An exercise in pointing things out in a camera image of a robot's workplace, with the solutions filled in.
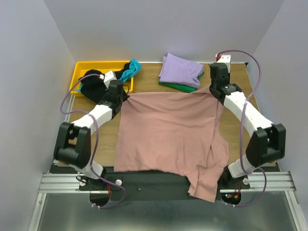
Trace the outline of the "pink t-shirt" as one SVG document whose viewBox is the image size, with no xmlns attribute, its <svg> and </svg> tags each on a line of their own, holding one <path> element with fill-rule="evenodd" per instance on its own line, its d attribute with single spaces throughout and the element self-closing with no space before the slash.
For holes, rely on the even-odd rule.
<svg viewBox="0 0 308 231">
<path fill-rule="evenodd" d="M 131 94 L 121 107 L 114 171 L 185 176 L 190 196 L 214 202 L 229 159 L 229 144 L 219 132 L 222 112 L 209 87 Z"/>
</svg>

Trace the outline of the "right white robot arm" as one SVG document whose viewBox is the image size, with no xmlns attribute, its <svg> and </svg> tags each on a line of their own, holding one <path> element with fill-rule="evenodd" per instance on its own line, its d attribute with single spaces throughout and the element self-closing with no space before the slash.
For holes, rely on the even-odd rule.
<svg viewBox="0 0 308 231">
<path fill-rule="evenodd" d="M 226 63 L 210 64 L 210 92 L 229 109 L 246 129 L 250 141 L 240 158 L 224 168 L 219 183 L 232 188 L 243 176 L 258 167 L 284 158 L 286 128 L 266 119 L 250 102 L 236 84 L 230 83 L 230 70 Z"/>
</svg>

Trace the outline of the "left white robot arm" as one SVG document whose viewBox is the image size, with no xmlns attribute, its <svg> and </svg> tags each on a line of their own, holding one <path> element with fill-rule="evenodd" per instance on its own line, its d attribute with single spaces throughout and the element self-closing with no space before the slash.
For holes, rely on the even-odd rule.
<svg viewBox="0 0 308 231">
<path fill-rule="evenodd" d="M 107 185 L 106 170 L 94 161 L 99 127 L 111 121 L 128 98 L 123 82 L 111 80 L 94 109 L 72 123 L 63 122 L 59 127 L 53 158 L 90 178 L 91 185 L 97 190 Z"/>
</svg>

